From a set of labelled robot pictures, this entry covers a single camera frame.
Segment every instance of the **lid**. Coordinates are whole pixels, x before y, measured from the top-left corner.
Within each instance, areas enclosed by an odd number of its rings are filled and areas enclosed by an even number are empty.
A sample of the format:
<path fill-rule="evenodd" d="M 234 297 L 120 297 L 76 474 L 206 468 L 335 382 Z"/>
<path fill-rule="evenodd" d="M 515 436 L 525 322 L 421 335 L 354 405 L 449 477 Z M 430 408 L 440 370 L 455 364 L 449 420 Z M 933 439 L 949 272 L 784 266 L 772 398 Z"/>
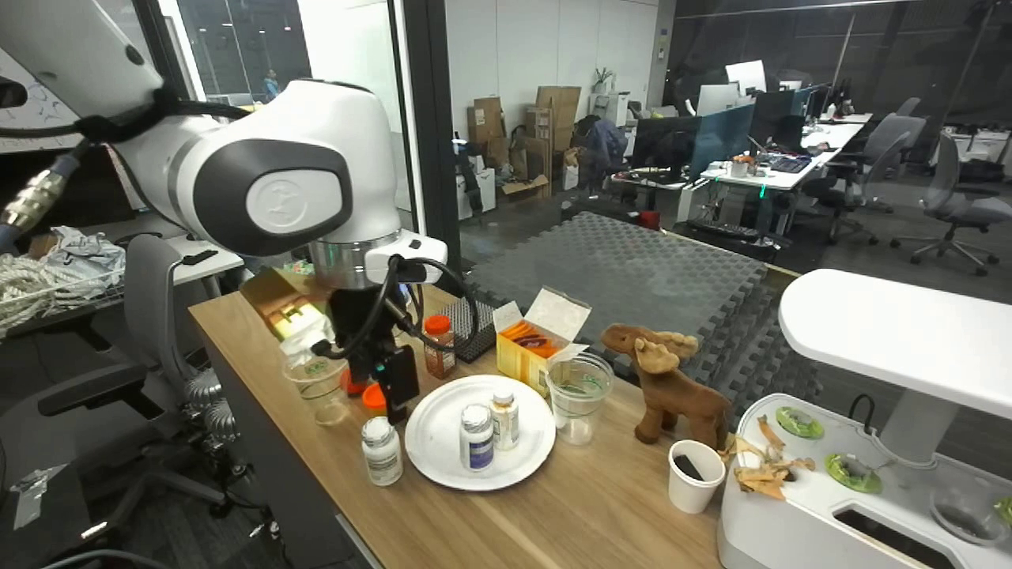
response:
<path fill-rule="evenodd" d="M 380 382 L 370 382 L 364 392 L 361 392 L 361 408 L 367 414 L 386 414 L 386 392 Z"/>
<path fill-rule="evenodd" d="M 446 335 L 452 329 L 449 316 L 446 313 L 433 313 L 424 319 L 424 332 L 427 335 Z"/>
<path fill-rule="evenodd" d="M 497 408 L 512 408 L 512 392 L 497 392 L 497 395 L 493 395 L 493 405 L 497 405 Z"/>
<path fill-rule="evenodd" d="M 389 417 L 370 417 L 364 427 L 361 427 L 361 439 L 367 446 L 383 446 L 395 436 Z"/>
<path fill-rule="evenodd" d="M 493 424 L 493 411 L 484 405 L 468 405 L 462 424 L 465 430 L 487 430 Z"/>

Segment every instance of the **wooden table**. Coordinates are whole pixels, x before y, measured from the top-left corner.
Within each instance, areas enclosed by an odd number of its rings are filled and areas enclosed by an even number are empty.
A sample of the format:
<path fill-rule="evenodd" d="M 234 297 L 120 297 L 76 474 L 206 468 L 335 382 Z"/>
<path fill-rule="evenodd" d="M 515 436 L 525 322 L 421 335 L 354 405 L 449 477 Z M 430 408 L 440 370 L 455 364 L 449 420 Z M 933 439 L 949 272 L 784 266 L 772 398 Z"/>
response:
<path fill-rule="evenodd" d="M 427 307 L 440 303 L 446 307 L 449 297 L 430 291 Z M 370 487 L 361 465 L 361 408 L 354 405 L 351 417 L 332 430 L 319 427 L 294 386 L 281 382 L 275 338 L 240 294 L 199 303 L 193 316 L 237 408 L 244 439 L 259 436 L 247 424 L 259 408 L 304 462 L 310 474 L 304 487 L 316 480 L 329 496 L 329 503 L 326 496 L 304 499 L 297 509 L 338 512 L 357 534 L 357 547 L 383 566 L 718 566 L 718 506 L 705 515 L 677 512 L 667 503 L 667 443 L 642 446 L 633 439 L 642 414 L 636 386 L 614 386 L 588 449 L 557 443 L 547 465 L 519 487 L 481 496 L 455 493 L 430 484 L 405 458 L 405 480 L 380 490 Z M 493 357 L 487 354 L 459 367 L 459 376 L 490 370 Z M 281 471 L 285 446 L 247 446 L 259 477 Z M 313 528 L 294 522 L 300 525 L 294 531 L 281 518 L 281 509 L 297 499 L 294 487 L 272 480 L 266 493 L 294 566 L 319 563 L 307 544 Z"/>

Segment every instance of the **bottle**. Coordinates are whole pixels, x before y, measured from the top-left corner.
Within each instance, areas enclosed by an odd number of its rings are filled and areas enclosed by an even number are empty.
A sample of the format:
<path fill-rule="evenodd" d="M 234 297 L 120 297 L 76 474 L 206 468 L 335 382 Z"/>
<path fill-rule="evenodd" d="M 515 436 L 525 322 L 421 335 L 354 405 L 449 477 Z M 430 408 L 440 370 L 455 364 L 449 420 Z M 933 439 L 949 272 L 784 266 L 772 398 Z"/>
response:
<path fill-rule="evenodd" d="M 376 487 L 402 480 L 402 436 L 386 417 L 370 417 L 361 427 L 361 455 L 367 462 L 367 477 Z"/>
<path fill-rule="evenodd" d="M 436 376 L 446 379 L 455 367 L 455 354 L 452 354 L 452 322 L 446 313 L 433 313 L 424 319 L 424 335 L 436 345 L 446 345 L 449 351 L 436 351 L 436 348 L 424 348 L 424 367 Z"/>
<path fill-rule="evenodd" d="M 493 395 L 497 449 L 512 449 L 519 439 L 519 414 L 512 392 Z"/>
<path fill-rule="evenodd" d="M 468 405 L 462 414 L 462 462 L 465 468 L 487 468 L 497 455 L 497 424 L 487 405 Z"/>

